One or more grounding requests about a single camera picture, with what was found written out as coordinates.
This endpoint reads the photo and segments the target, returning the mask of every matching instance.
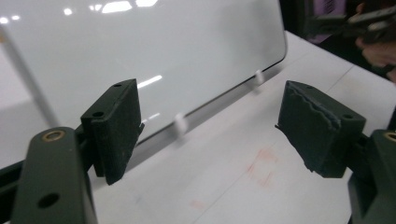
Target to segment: red ink stain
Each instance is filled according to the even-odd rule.
[[[253,172],[254,172],[254,162],[247,168],[247,172],[249,173],[249,174],[253,174]]]
[[[263,161],[277,161],[277,156],[274,155],[271,149],[260,150],[256,158]]]
[[[200,211],[203,211],[205,209],[205,204],[203,202],[197,201],[197,200],[191,201],[190,202],[190,206],[195,208],[195,209],[198,209]]]
[[[262,179],[262,180],[260,181],[260,185],[261,185],[263,188],[269,187],[269,185],[270,185],[270,183],[271,183],[271,177],[272,177],[272,175],[273,175],[273,172],[271,172],[265,179]]]

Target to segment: brass screw hole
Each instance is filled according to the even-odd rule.
[[[396,142],[396,133],[385,133],[384,135],[388,140]]]
[[[52,132],[44,134],[43,140],[44,140],[44,142],[53,142],[53,141],[57,141],[57,140],[63,138],[64,135],[65,135],[64,131],[61,131],[61,130],[52,131]]]

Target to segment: screw hole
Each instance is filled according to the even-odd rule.
[[[385,133],[385,136],[393,142],[396,142],[396,133]]]
[[[59,200],[59,194],[58,193],[51,193],[48,194],[40,199],[38,201],[38,207],[39,208],[48,208],[53,206],[56,202]]]
[[[52,131],[43,135],[42,139],[45,142],[53,142],[63,138],[65,135],[64,131]]]
[[[353,117],[351,115],[343,115],[344,119],[353,119]]]
[[[102,117],[104,114],[105,114],[105,113],[103,113],[103,112],[96,112],[96,113],[93,113],[92,115],[93,115],[94,117],[96,117],[96,118],[99,118],[99,117]]]

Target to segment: white peg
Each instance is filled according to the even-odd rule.
[[[186,120],[186,116],[182,113],[175,115],[175,129],[177,137],[182,137],[189,129],[189,123]]]
[[[262,83],[265,82],[264,72],[262,70],[257,70],[255,74],[255,78],[256,78],[256,85],[260,86]]]

